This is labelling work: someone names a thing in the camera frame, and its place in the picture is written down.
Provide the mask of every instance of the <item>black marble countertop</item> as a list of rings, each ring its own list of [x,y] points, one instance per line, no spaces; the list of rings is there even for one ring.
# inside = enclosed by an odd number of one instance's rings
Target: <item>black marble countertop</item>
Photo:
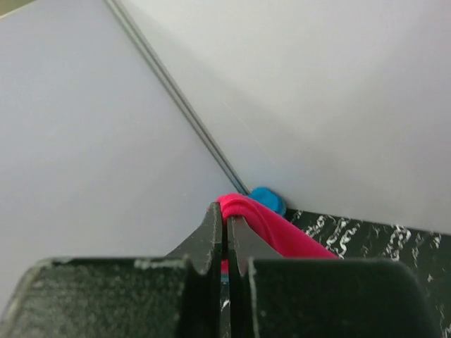
[[[451,235],[303,211],[288,211],[286,218],[341,258],[404,263],[423,287],[443,337],[451,337]]]

